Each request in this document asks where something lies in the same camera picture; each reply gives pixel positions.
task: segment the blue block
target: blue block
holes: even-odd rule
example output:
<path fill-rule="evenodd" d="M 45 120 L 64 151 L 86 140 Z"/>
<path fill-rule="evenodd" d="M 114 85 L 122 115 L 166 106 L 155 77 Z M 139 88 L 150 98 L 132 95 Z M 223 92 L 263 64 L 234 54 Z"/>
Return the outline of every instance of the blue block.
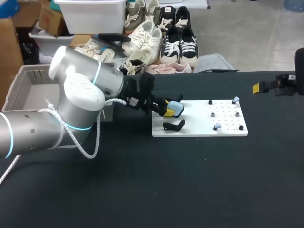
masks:
<path fill-rule="evenodd" d="M 7 0 L 0 5 L 0 19 L 12 18 L 20 10 L 20 5 L 17 0 Z"/>

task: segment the gray basket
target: gray basket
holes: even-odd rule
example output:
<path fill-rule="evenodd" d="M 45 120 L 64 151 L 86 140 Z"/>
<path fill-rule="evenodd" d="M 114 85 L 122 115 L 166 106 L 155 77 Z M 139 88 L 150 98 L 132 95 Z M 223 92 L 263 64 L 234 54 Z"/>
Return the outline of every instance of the gray basket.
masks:
<path fill-rule="evenodd" d="M 49 65 L 22 66 L 10 85 L 2 111 L 38 111 L 47 108 L 48 99 L 55 108 L 59 100 L 59 85 L 48 77 Z M 104 107 L 102 121 L 113 120 L 114 105 Z"/>

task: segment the sneaker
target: sneaker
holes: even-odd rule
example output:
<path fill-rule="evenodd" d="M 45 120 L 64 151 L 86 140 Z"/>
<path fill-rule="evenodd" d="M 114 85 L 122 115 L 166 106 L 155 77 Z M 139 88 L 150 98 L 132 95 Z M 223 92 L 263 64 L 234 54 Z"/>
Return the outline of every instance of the sneaker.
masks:
<path fill-rule="evenodd" d="M 161 8 L 160 25 L 157 27 L 161 29 L 162 34 L 165 35 L 171 25 L 175 24 L 175 11 L 172 6 Z"/>
<path fill-rule="evenodd" d="M 127 19 L 124 20 L 124 31 L 126 34 L 132 33 L 142 22 L 146 3 L 144 0 L 136 0 L 127 4 Z"/>
<path fill-rule="evenodd" d="M 159 25 L 161 15 L 160 3 L 158 0 L 150 0 L 144 12 L 143 21 L 151 20 L 155 25 Z"/>
<path fill-rule="evenodd" d="M 180 36 L 178 29 L 171 26 L 162 43 L 160 53 L 161 63 L 178 63 L 180 57 Z"/>
<path fill-rule="evenodd" d="M 151 52 L 152 59 L 148 65 L 155 63 L 159 56 L 159 52 L 162 47 L 162 31 L 156 28 L 151 34 L 146 34 L 146 41 L 142 45 L 140 50 L 148 49 Z"/>
<path fill-rule="evenodd" d="M 191 28 L 191 22 L 190 22 L 190 12 L 187 9 L 187 7 L 182 6 L 179 8 L 179 10 L 176 13 L 176 27 L 178 27 L 181 31 L 186 27 L 190 26 Z"/>
<path fill-rule="evenodd" d="M 199 60 L 196 37 L 190 27 L 185 27 L 180 37 L 180 63 L 195 67 Z"/>
<path fill-rule="evenodd" d="M 187 63 L 186 65 L 178 63 L 165 63 L 161 65 L 151 65 L 145 67 L 145 72 L 152 75 L 163 75 L 163 74 L 190 74 L 192 69 Z"/>
<path fill-rule="evenodd" d="M 139 25 L 133 33 L 129 35 L 131 41 L 128 43 L 123 43 L 122 48 L 124 49 L 124 54 L 130 56 L 133 52 L 139 50 L 146 39 L 146 33 L 152 33 L 154 31 L 155 25 L 152 21 L 147 20 Z"/>
<path fill-rule="evenodd" d="M 106 47 L 105 44 L 95 39 L 90 38 L 85 44 L 78 44 L 74 47 L 74 50 L 89 56 L 93 59 L 100 61 L 100 50 Z"/>
<path fill-rule="evenodd" d="M 123 75 L 136 75 L 150 62 L 151 58 L 151 53 L 147 49 L 135 51 L 118 70 Z"/>

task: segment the pink sneaker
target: pink sneaker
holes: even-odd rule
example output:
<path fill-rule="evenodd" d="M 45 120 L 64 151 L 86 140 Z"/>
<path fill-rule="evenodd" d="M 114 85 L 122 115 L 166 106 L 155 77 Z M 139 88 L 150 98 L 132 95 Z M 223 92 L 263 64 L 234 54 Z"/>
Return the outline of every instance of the pink sneaker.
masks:
<path fill-rule="evenodd" d="M 182 65 L 178 63 L 165 63 L 160 65 L 146 66 L 144 69 L 146 72 L 153 75 L 163 74 L 188 74 L 192 72 L 189 63 Z"/>

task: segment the white plastic bin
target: white plastic bin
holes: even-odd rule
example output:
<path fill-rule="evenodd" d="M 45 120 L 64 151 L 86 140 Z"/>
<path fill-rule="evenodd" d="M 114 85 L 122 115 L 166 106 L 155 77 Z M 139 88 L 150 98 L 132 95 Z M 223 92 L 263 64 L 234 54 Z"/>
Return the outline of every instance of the white plastic bin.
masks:
<path fill-rule="evenodd" d="M 115 63 L 106 63 L 116 68 Z M 48 99 L 55 108 L 59 100 L 59 85 L 48 76 L 49 65 L 22 66 L 14 81 L 9 87 L 2 112 L 26 110 L 38 111 L 48 108 L 45 99 Z M 104 107 L 104 116 L 101 122 L 113 120 L 114 103 Z"/>
<path fill-rule="evenodd" d="M 72 34 L 122 33 L 126 0 L 54 0 Z"/>
<path fill-rule="evenodd" d="M 28 36 L 35 40 L 44 56 L 54 56 L 60 46 L 68 47 L 74 38 L 74 36 L 56 38 L 54 36 L 38 35 L 37 33 L 41 30 L 42 29 L 40 29 L 37 24 L 35 28 L 33 28 L 33 30 L 28 34 Z"/>

